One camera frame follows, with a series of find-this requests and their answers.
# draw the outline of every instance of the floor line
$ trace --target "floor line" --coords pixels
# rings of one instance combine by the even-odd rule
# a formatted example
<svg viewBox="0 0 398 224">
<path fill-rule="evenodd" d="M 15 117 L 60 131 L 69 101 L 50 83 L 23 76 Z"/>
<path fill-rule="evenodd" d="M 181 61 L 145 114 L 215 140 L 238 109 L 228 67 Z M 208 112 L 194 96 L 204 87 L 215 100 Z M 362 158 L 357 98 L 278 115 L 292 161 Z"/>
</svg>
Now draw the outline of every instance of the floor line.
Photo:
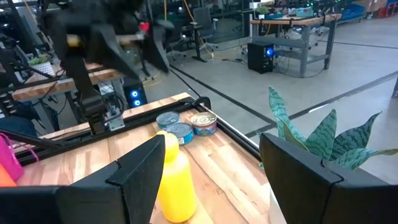
<svg viewBox="0 0 398 224">
<path fill-rule="evenodd" d="M 362 85 L 362 86 L 357 87 L 357 88 L 355 88 L 353 90 L 347 91 L 347 92 L 345 92 L 343 94 L 340 94 L 338 96 L 330 98 L 329 100 L 325 100 L 325 101 L 323 101 L 321 103 L 313 105 L 313 106 L 311 106 L 311 107 L 309 107 L 307 109 L 304 109 L 302 111 L 299 111 L 299 112 L 297 112 L 295 114 L 292 114 L 292 115 L 289 116 L 289 119 L 293 120 L 293 119 L 299 118 L 299 117 L 301 117 L 303 115 L 312 113 L 312 112 L 314 112 L 316 110 L 319 110 L 320 108 L 322 108 L 324 106 L 327 106 L 327 105 L 329 105 L 331 103 L 334 103 L 334 102 L 342 100 L 344 98 L 356 95 L 356 94 L 358 94 L 358 93 L 360 93 L 360 92 L 362 92 L 364 90 L 368 90 L 368 89 L 370 89 L 372 87 L 378 86 L 378 85 L 380 85 L 380 84 L 382 84 L 382 83 L 384 83 L 384 82 L 386 82 L 388 80 L 391 80 L 391 79 L 395 78 L 396 76 L 398 76 L 398 71 L 390 73 L 388 75 L 385 75 L 385 76 L 383 76 L 381 78 L 378 78 L 378 79 L 376 79 L 374 81 L 371 81 L 371 82 L 369 82 L 369 83 L 367 83 L 365 85 Z M 257 132 L 265 132 L 265 131 L 268 131 L 268 130 L 270 130 L 272 128 L 276 128 L 275 123 L 263 126 L 263 127 L 259 128 L 259 129 L 251 131 L 251 132 L 249 132 L 249 133 L 247 133 L 245 135 L 246 135 L 246 137 L 251 138 L 251 137 L 254 137 L 257 134 Z"/>
<path fill-rule="evenodd" d="M 355 46 L 363 46 L 363 47 L 375 47 L 375 48 L 385 48 L 385 49 L 398 49 L 398 47 L 387 47 L 387 46 L 378 46 L 378 45 L 370 45 L 370 44 L 353 44 L 353 43 L 344 43 L 334 41 L 334 44 L 345 44 L 345 45 L 355 45 Z"/>
<path fill-rule="evenodd" d="M 198 80 L 197 78 L 195 78 L 195 77 L 189 75 L 187 72 L 184 72 L 183 70 L 181 70 L 181 69 L 179 69 L 179 68 L 177 68 L 177 67 L 175 67 L 175 66 L 173 66 L 173 65 L 170 65 L 170 67 L 172 67 L 173 69 L 179 71 L 181 74 L 183 74 L 183 75 L 185 75 L 186 77 L 192 79 L 193 81 L 195 81 L 195 82 L 201 84 L 201 85 L 204 86 L 205 88 L 207 88 L 207 89 L 213 91 L 214 93 L 216 93 L 217 95 L 223 97 L 224 99 L 230 101 L 231 103 L 235 104 L 236 106 L 238 106 L 238 107 L 240 107 L 240 108 L 246 110 L 247 112 L 253 114 L 254 116 L 256 116 L 256 117 L 262 119 L 263 121 L 265 121 L 265 122 L 267 122 L 267 123 L 269 123 L 269 124 L 275 124 L 275 121 L 274 121 L 274 120 L 268 118 L 267 116 L 264 116 L 263 114 L 261 114 L 261 113 L 258 112 L 258 111 L 253 110 L 252 108 L 250 108 L 250 107 L 244 105 L 243 103 L 240 103 L 240 102 L 236 101 L 235 99 L 232 99 L 232 98 L 229 97 L 228 95 L 225 95 L 224 93 L 222 93 L 222 92 L 216 90 L 215 88 L 213 88 L 213 87 L 207 85 L 206 83 L 204 83 L 204 82 Z"/>
</svg>

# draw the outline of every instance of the yellow bottle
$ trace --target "yellow bottle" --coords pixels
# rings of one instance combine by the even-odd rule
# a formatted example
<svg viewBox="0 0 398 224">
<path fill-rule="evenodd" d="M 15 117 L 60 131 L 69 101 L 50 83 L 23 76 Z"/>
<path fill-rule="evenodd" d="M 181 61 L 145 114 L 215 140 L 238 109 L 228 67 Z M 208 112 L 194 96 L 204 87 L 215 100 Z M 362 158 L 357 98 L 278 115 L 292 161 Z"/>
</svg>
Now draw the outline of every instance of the yellow bottle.
<svg viewBox="0 0 398 224">
<path fill-rule="evenodd" d="M 180 152 L 178 139 L 173 134 L 159 132 L 165 136 L 165 161 L 157 198 L 163 216 L 170 222 L 187 221 L 197 207 L 195 190 L 189 161 Z"/>
</svg>

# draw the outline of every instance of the tuna can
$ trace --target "tuna can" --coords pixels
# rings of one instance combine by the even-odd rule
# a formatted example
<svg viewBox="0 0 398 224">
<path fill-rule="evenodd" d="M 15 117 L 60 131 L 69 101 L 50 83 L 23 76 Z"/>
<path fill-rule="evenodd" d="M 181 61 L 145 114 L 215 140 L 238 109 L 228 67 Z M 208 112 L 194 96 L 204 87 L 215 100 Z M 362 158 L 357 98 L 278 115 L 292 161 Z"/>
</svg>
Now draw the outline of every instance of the tuna can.
<svg viewBox="0 0 398 224">
<path fill-rule="evenodd" d="M 180 115 L 176 112 L 162 113 L 156 118 L 156 123 L 161 130 L 178 122 L 180 122 Z"/>
<path fill-rule="evenodd" d="M 179 145 L 185 145 L 193 140 L 192 126 L 188 123 L 175 123 L 166 128 L 168 133 L 177 137 Z"/>
<path fill-rule="evenodd" d="M 217 130 L 217 116 L 210 112 L 197 113 L 191 117 L 193 132 L 199 136 L 209 136 Z"/>
</svg>

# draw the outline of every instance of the can lid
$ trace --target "can lid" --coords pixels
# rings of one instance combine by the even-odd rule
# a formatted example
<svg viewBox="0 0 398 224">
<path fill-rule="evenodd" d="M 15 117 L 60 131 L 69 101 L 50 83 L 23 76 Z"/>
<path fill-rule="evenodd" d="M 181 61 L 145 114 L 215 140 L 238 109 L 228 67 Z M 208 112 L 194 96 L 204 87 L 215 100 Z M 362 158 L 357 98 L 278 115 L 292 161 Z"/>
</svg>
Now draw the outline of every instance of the can lid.
<svg viewBox="0 0 398 224">
<path fill-rule="evenodd" d="M 174 134 L 177 138 L 182 138 L 192 132 L 192 126 L 188 123 L 176 123 L 167 127 L 166 131 Z"/>
<path fill-rule="evenodd" d="M 191 123 L 194 126 L 204 127 L 214 124 L 216 122 L 217 116 L 210 112 L 197 113 L 191 117 Z"/>
<path fill-rule="evenodd" d="M 156 122 L 160 125 L 168 125 L 176 123 L 180 119 L 180 115 L 176 112 L 162 113 L 156 118 Z"/>
</svg>

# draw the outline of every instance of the blue light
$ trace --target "blue light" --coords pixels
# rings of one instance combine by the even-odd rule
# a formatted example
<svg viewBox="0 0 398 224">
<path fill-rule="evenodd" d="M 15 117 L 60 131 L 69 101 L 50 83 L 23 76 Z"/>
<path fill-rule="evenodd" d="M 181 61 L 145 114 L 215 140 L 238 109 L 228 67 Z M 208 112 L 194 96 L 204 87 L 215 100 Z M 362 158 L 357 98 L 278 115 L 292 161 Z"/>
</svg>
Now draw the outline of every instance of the blue light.
<svg viewBox="0 0 398 224">
<path fill-rule="evenodd" d="M 272 54 L 274 54 L 274 49 L 267 49 L 266 54 L 267 56 L 272 56 Z"/>
<path fill-rule="evenodd" d="M 131 98 L 137 98 L 139 96 L 138 90 L 131 90 L 130 91 L 130 97 Z"/>
<path fill-rule="evenodd" d="M 134 106 L 141 105 L 141 101 L 139 101 L 139 100 L 134 100 L 133 103 L 134 103 Z"/>
</svg>

